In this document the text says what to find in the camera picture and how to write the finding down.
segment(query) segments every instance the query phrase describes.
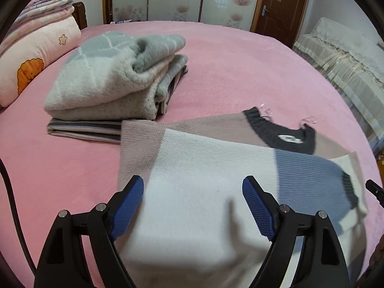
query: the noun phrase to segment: bed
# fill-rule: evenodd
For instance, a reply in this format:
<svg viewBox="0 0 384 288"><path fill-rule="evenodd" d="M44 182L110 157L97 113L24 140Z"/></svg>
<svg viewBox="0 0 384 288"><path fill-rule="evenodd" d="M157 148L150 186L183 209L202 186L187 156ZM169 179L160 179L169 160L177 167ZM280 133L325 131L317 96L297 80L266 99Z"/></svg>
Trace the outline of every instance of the bed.
<svg viewBox="0 0 384 288"><path fill-rule="evenodd" d="M314 116L314 128L358 153L364 179L381 183L375 158L353 113L333 86L310 64L277 40L202 23L134 22L88 27L82 42L107 30L134 36L178 33L187 39L183 52L189 72L175 90L166 115L169 123L197 117L241 112L265 103L274 122L291 129ZM43 101L68 53L48 66L0 115L0 153L8 169L24 236L37 264L51 224L62 209L89 211L111 198L117 189L120 147L47 134L50 116ZM369 214L367 266L380 236L384 216L366 194ZM33 276L20 248L5 188L0 185L0 251L30 288ZM94 284L102 287L89 243L86 257Z"/></svg>
<svg viewBox="0 0 384 288"><path fill-rule="evenodd" d="M360 33L321 18L293 51L316 68L351 109L378 157L384 149L384 51Z"/></svg>

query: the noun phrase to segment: folded sweater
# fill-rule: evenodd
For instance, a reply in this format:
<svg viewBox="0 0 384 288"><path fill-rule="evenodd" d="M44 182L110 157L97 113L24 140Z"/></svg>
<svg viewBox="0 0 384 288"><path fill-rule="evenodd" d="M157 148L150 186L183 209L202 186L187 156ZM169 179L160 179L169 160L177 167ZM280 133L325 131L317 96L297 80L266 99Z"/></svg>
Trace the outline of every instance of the folded sweater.
<svg viewBox="0 0 384 288"><path fill-rule="evenodd" d="M62 67L44 109L62 120L153 120L159 83L184 46L179 35L133 38L110 31L91 38ZM173 61L180 69L185 62L185 56Z"/></svg>

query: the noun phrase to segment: clothing tag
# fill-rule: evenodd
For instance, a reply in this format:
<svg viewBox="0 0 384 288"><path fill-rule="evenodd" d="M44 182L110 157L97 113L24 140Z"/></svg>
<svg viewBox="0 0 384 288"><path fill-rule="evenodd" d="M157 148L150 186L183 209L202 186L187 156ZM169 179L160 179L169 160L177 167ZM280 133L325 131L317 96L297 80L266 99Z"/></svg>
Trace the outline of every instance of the clothing tag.
<svg viewBox="0 0 384 288"><path fill-rule="evenodd" d="M279 138L281 138L283 141L286 141L286 142L291 142L291 143L296 143L296 144L303 143L302 140L300 140L299 138L296 138L292 135L279 135Z"/></svg>

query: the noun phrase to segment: sweater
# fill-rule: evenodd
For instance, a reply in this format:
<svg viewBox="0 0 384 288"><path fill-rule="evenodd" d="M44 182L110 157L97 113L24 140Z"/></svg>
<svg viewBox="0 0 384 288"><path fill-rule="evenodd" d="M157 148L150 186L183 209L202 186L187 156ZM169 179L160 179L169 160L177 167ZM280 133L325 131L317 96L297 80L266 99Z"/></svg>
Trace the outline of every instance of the sweater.
<svg viewBox="0 0 384 288"><path fill-rule="evenodd" d="M124 121L120 188L133 174L144 178L143 201L115 245L139 287L249 287L270 243L242 196L248 175L296 212L325 211L351 276L360 272L366 207L348 155L327 160ZM299 254L298 245L283 287Z"/></svg>
<svg viewBox="0 0 384 288"><path fill-rule="evenodd" d="M175 56L185 43L179 35L133 38L109 31L95 36L63 65L44 110L71 121L154 120L156 103L165 100L165 87L187 61Z"/></svg>

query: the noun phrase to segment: wooden headboard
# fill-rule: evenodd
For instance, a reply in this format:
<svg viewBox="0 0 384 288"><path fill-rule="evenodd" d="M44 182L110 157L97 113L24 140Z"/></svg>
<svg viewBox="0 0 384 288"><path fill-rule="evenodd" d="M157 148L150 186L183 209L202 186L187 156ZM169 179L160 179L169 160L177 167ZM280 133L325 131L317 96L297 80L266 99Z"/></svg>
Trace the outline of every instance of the wooden headboard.
<svg viewBox="0 0 384 288"><path fill-rule="evenodd" d="M76 2L73 4L74 6L74 12L72 13L72 16L74 17L74 20L76 20L77 25L79 26L80 30L87 28L87 17L85 15L85 5L83 2Z"/></svg>

